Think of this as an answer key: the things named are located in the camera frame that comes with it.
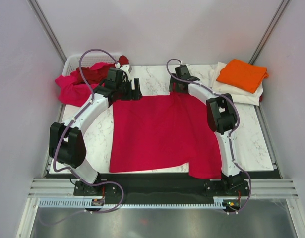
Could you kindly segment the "crimson red t shirt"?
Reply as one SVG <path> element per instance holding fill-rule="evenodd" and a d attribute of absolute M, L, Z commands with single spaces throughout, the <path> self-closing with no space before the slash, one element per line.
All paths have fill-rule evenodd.
<path fill-rule="evenodd" d="M 221 177 L 220 150 L 207 124 L 207 108 L 194 96 L 145 96 L 138 101 L 117 101 L 112 107 L 111 173 L 188 164 L 192 177 Z"/>

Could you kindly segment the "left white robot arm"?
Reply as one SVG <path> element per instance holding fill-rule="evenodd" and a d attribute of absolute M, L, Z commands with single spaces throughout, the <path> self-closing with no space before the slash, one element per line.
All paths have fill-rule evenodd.
<path fill-rule="evenodd" d="M 110 68 L 103 84 L 91 89 L 90 96 L 79 110 L 65 122 L 54 122 L 50 127 L 49 156 L 53 170 L 59 173 L 70 171 L 85 183 L 85 189 L 92 195 L 102 191 L 100 174 L 86 158 L 84 134 L 96 118 L 114 102 L 142 98 L 139 78 L 130 79 L 130 67 Z"/>

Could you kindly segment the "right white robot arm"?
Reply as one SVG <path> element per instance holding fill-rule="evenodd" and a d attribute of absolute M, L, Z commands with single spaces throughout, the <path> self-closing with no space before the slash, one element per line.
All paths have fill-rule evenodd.
<path fill-rule="evenodd" d="M 239 126 L 239 113 L 230 94 L 218 94 L 205 86 L 201 80 L 192 76 L 187 65 L 181 64 L 175 68 L 175 73 L 170 74 L 169 89 L 172 84 L 180 92 L 187 92 L 206 105 L 207 123 L 214 132 L 218 141 L 221 156 L 221 173 L 224 179 L 221 182 L 221 191 L 226 195 L 232 195 L 239 189 L 238 182 L 232 178 L 238 176 L 241 170 L 237 167 L 234 132 Z"/>

